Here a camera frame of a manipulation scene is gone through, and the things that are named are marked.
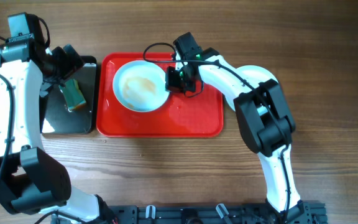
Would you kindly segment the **green yellow sponge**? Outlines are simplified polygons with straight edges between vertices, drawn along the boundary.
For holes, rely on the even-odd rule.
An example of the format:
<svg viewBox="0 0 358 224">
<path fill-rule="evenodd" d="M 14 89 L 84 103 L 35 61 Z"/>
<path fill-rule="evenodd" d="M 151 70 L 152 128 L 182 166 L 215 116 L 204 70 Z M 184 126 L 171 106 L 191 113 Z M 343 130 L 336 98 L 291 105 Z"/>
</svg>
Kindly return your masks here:
<svg viewBox="0 0 358 224">
<path fill-rule="evenodd" d="M 67 80 L 65 83 L 59 85 L 59 89 L 63 94 L 69 111 L 77 110 L 86 104 L 86 100 L 79 88 L 77 80 Z"/>
</svg>

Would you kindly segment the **light blue plate top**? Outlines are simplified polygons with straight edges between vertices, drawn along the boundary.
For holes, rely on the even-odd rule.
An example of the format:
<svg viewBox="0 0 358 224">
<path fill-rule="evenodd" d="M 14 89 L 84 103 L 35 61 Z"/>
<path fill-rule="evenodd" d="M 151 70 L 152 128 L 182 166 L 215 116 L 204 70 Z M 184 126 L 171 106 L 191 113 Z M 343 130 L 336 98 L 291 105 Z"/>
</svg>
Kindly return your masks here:
<svg viewBox="0 0 358 224">
<path fill-rule="evenodd" d="M 170 93 L 165 88 L 165 72 L 144 60 L 125 63 L 114 75 L 114 96 L 125 108 L 148 113 L 162 107 Z"/>
</svg>

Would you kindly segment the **light blue plate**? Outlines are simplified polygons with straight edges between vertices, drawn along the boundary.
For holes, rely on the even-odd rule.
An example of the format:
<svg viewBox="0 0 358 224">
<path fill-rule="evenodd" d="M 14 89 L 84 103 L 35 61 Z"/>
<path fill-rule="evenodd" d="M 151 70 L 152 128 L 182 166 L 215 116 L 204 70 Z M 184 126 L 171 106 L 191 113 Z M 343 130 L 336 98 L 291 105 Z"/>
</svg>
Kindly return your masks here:
<svg viewBox="0 0 358 224">
<path fill-rule="evenodd" d="M 270 79 L 278 82 L 277 78 L 270 71 L 256 65 L 244 65 L 238 67 L 236 68 L 236 72 L 243 80 L 252 85 L 254 88 L 257 88 L 259 83 L 266 82 Z M 228 105 L 233 111 L 235 110 L 233 100 L 241 93 L 248 93 L 251 91 L 251 89 L 242 82 L 239 82 L 239 85 L 234 88 L 236 90 L 234 96 L 225 96 Z"/>
<path fill-rule="evenodd" d="M 114 96 L 125 108 L 148 113 L 162 107 L 170 93 L 165 88 L 165 72 L 144 60 L 125 63 L 114 75 Z"/>
</svg>

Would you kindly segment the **light blue plate bottom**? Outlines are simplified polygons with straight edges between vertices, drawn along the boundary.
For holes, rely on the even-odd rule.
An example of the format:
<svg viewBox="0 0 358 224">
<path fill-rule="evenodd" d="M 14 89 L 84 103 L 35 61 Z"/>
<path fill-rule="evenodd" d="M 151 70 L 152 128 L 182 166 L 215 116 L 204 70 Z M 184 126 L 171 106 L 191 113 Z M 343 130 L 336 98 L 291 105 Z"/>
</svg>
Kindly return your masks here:
<svg viewBox="0 0 358 224">
<path fill-rule="evenodd" d="M 266 82 L 270 79 L 278 82 L 277 78 L 270 71 L 256 65 L 244 65 L 238 67 L 236 68 L 236 72 L 243 80 L 252 85 L 254 88 L 257 88 L 259 83 Z M 251 91 L 251 89 L 242 82 L 239 82 L 239 85 L 234 88 L 236 90 L 234 96 L 225 96 L 228 105 L 233 111 L 235 110 L 233 100 L 241 93 L 248 93 Z"/>
</svg>

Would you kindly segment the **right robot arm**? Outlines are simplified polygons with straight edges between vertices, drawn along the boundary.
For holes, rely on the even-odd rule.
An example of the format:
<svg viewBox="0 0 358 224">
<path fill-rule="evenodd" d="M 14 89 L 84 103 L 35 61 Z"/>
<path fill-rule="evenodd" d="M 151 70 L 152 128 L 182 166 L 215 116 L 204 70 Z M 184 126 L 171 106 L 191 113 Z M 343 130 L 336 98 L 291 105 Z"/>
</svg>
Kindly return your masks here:
<svg viewBox="0 0 358 224">
<path fill-rule="evenodd" d="M 189 32 L 174 40 L 171 48 L 175 66 L 167 69 L 166 88 L 194 92 L 200 81 L 225 96 L 242 140 L 260 159 L 267 202 L 288 222 L 290 210 L 300 201 L 290 160 L 296 125 L 277 78 L 259 66 L 233 67 L 217 50 L 203 50 Z"/>
</svg>

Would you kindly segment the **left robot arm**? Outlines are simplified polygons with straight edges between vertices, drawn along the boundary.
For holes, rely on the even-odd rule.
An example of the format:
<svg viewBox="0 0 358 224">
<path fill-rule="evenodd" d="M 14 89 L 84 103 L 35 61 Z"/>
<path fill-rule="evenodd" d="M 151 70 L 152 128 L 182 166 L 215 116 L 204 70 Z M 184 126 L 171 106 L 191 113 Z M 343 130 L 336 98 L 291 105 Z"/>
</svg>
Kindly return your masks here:
<svg viewBox="0 0 358 224">
<path fill-rule="evenodd" d="M 40 100 L 65 86 L 85 59 L 71 45 L 51 49 L 49 29 L 34 14 L 13 14 L 8 24 L 11 35 L 0 45 L 0 205 L 56 223 L 116 223 L 100 196 L 71 185 L 41 140 Z"/>
</svg>

